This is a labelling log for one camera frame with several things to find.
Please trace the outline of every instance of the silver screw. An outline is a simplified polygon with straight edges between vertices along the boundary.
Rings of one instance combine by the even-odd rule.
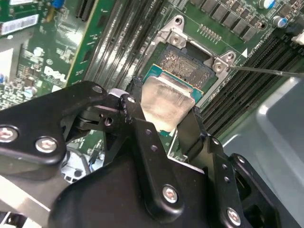
[[[52,153],[56,148],[56,142],[51,138],[41,138],[35,143],[36,149],[43,153]]]
[[[97,85],[95,85],[95,86],[93,87],[93,90],[94,90],[95,92],[99,93],[99,94],[102,94],[102,93],[103,93],[103,89],[102,89],[100,86],[97,86]]]
[[[244,158],[243,158],[243,157],[238,156],[237,158],[238,158],[238,160],[239,160],[241,163],[245,164],[245,160],[244,160]]]
[[[219,145],[219,141],[216,138],[212,138],[212,140],[216,145]]]
[[[0,127],[0,143],[10,143],[17,139],[18,132],[11,127]]]
[[[170,186],[165,186],[162,190],[162,194],[169,203],[177,202],[178,199],[177,192]]]
[[[224,70],[224,67],[221,63],[215,63],[214,66],[213,66],[213,70],[216,73],[221,73]]]
[[[135,99],[134,99],[133,97],[131,97],[131,96],[128,97],[128,101],[130,101],[130,102],[132,102],[132,103],[135,103],[135,102],[136,102]]]
[[[237,214],[237,212],[235,210],[233,210],[232,208],[228,208],[227,209],[227,215],[228,215],[230,221],[234,225],[236,225],[236,226],[241,225],[241,218],[239,217],[239,215]]]

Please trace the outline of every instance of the pcie slot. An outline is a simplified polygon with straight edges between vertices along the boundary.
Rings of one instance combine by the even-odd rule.
[[[76,8],[76,17],[86,22],[90,17],[94,3],[95,0],[79,0]]]

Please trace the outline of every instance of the black plastic bracket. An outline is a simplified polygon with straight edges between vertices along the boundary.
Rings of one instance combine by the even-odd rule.
[[[0,126],[14,129],[17,137],[0,142],[0,174],[33,180],[54,176],[65,156],[67,132],[75,117],[105,98],[104,89],[86,81],[1,111]],[[43,138],[55,142],[54,151],[37,149],[37,140]]]

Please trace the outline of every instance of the electrolytic capacitor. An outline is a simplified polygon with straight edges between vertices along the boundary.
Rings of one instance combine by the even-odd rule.
[[[258,6],[261,9],[271,9],[275,5],[275,0],[260,0],[258,2]]]
[[[281,29],[281,28],[284,28],[287,25],[287,19],[282,18],[280,16],[275,16],[272,19],[272,23],[273,23],[274,26]]]

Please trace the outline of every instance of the barcode label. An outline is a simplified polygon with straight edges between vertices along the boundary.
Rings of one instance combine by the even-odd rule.
[[[26,4],[26,3],[32,3],[34,0],[10,0],[10,5],[20,5],[20,4]]]
[[[35,14],[32,16],[4,22],[1,25],[0,35],[6,35],[11,32],[15,32],[15,31],[30,27],[32,25],[36,25],[38,23],[38,18],[39,18],[39,15]]]

